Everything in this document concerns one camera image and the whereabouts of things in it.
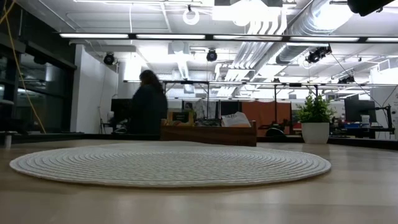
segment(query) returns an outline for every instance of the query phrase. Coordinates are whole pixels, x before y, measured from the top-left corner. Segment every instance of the white plant pot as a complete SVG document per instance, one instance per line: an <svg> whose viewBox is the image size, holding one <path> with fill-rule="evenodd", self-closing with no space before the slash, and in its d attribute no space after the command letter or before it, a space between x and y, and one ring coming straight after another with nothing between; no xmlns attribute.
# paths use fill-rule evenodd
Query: white plant pot
<svg viewBox="0 0 398 224"><path fill-rule="evenodd" d="M302 123L302 134L307 144L326 144L329 139L329 123Z"/></svg>

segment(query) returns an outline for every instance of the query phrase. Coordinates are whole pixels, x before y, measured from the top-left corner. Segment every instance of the yellow cable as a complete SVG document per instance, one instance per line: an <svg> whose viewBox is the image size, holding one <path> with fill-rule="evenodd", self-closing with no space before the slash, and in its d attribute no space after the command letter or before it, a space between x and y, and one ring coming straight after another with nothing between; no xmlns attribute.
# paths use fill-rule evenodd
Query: yellow cable
<svg viewBox="0 0 398 224"><path fill-rule="evenodd" d="M24 86L25 93L26 93L27 99L28 99L28 101L29 101L29 104L30 104L30 106L32 107L33 113L35 114L35 117L36 117L37 120L39 121L40 127L41 127L42 130L43 130L43 133L46 134L45 129L44 129L44 126L43 126L43 124L42 124L42 120L40 120L39 116L37 115L36 110L35 110L35 107L33 106L32 101L30 100L30 96L29 96L29 94L28 94L28 92L27 92L27 90L26 90L25 80L24 80L24 77L22 76L21 68L19 67L19 62L18 62L17 53L16 53L16 51L15 51L14 41L12 40L12 36L11 36L11 29L10 29L10 24L9 24L9 22L8 22L7 13L6 13L4 16L6 17L7 29L8 29L8 35L9 35L10 41L11 41L12 53L14 53L14 59L15 59L15 63L16 63L17 68L18 68L18 73L19 73L19 76L20 76L20 78L21 78L22 85Z"/></svg>
<svg viewBox="0 0 398 224"><path fill-rule="evenodd" d="M11 12L12 7L14 7L15 1L12 1L10 8L6 11L6 13L4 14L4 16L2 16L2 18L0 19L0 24L3 22L3 20L7 17L7 15L9 14L9 12Z"/></svg>

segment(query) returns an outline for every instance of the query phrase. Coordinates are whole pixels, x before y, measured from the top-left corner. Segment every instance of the round woven placemat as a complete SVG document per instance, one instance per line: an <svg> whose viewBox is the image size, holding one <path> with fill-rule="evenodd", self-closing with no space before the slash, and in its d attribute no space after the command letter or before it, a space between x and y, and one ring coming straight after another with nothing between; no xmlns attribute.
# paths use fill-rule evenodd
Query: round woven placemat
<svg viewBox="0 0 398 224"><path fill-rule="evenodd" d="M147 142L27 154L10 166L23 174L125 187L215 187L298 180L330 170L321 157L258 147Z"/></svg>

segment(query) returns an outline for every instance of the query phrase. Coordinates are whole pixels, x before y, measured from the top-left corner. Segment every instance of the dark jacket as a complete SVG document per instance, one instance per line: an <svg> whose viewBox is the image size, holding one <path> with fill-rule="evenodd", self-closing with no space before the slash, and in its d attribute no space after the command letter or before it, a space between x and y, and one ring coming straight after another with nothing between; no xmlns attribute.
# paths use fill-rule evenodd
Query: dark jacket
<svg viewBox="0 0 398 224"><path fill-rule="evenodd" d="M160 134L161 119L167 118L167 98L152 85L141 86L132 97L129 133Z"/></svg>

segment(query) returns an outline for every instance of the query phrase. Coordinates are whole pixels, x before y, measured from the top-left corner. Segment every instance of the table surface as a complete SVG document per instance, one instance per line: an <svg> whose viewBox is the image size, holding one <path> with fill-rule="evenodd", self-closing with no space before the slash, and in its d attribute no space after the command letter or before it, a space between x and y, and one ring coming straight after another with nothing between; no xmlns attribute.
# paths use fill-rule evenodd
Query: table surface
<svg viewBox="0 0 398 224"><path fill-rule="evenodd" d="M41 180L10 160L36 151L130 141L78 140L13 145L0 151L0 220L29 223L396 223L398 152L337 145L259 143L309 152L331 172L284 184L212 189L129 189Z"/></svg>

